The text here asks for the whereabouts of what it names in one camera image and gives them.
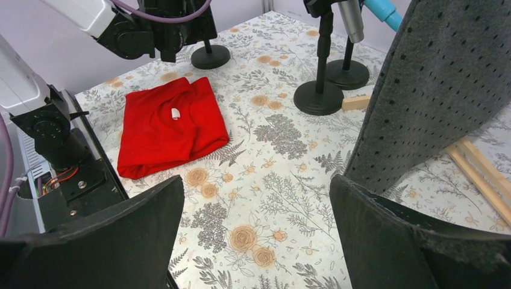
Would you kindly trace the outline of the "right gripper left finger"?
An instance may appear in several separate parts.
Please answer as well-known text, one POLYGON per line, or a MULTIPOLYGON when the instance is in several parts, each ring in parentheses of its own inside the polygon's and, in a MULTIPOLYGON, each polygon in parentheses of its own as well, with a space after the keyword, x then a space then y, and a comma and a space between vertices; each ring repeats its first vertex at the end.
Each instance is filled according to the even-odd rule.
POLYGON ((176 288, 180 176, 44 234, 1 239, 2 288, 176 288))

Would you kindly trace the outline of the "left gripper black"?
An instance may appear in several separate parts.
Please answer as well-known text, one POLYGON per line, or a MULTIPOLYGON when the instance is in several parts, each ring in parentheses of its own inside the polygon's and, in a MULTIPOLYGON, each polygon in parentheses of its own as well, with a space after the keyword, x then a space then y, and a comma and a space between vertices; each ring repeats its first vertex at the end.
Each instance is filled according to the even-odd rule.
MULTIPOLYGON (((165 18, 184 17, 196 12, 205 4, 202 0, 146 0, 139 1, 139 11, 165 18)), ((200 16, 182 23, 160 23, 151 21, 155 48, 161 61, 176 62, 176 54, 185 46, 217 38, 216 25, 211 8, 200 16)))

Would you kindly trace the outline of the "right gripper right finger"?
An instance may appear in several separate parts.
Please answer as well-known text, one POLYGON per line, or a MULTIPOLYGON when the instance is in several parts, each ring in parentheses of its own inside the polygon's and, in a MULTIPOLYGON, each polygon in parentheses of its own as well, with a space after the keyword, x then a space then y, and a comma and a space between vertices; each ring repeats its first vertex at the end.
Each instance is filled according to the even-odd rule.
POLYGON ((330 200, 353 288, 509 288, 510 236, 430 217, 336 175, 330 200))

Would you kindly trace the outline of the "black mic stand moved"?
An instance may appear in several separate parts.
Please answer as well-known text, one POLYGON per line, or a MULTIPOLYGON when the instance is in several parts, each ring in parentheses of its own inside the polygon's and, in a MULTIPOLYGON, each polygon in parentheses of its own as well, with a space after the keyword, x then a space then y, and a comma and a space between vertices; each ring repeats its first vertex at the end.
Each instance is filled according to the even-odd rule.
POLYGON ((356 90, 367 85, 369 69, 362 63, 352 60, 354 43, 347 38, 344 58, 327 64, 326 79, 342 90, 356 90))

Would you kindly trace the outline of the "silver microphone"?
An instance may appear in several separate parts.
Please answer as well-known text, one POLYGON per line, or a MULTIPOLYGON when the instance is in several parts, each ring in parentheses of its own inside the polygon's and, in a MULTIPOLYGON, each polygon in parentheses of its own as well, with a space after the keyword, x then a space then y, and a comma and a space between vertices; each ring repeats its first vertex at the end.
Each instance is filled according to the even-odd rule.
POLYGON ((364 39, 364 26, 359 0, 344 0, 337 4, 351 42, 361 42, 364 39))

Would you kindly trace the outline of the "blue microphone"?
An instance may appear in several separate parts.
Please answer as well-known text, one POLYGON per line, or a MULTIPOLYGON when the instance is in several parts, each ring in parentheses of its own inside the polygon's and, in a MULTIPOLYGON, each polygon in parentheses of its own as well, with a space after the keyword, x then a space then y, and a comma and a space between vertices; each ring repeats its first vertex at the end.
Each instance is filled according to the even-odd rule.
POLYGON ((403 17, 389 0, 364 0, 363 4, 380 22, 395 32, 399 30, 403 17))

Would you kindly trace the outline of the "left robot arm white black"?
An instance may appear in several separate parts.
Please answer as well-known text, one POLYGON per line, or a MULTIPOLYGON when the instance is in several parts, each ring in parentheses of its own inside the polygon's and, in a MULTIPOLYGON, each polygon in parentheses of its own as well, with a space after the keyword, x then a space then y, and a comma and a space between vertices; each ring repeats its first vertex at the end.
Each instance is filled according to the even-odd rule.
MULTIPOLYGON (((217 37, 209 1, 48 1, 97 44, 125 60, 159 55, 175 62, 185 46, 217 37)), ((1 107, 35 141, 36 152, 54 169, 76 167, 89 150, 71 131, 75 117, 53 85, 47 84, 1 40, 1 107)))

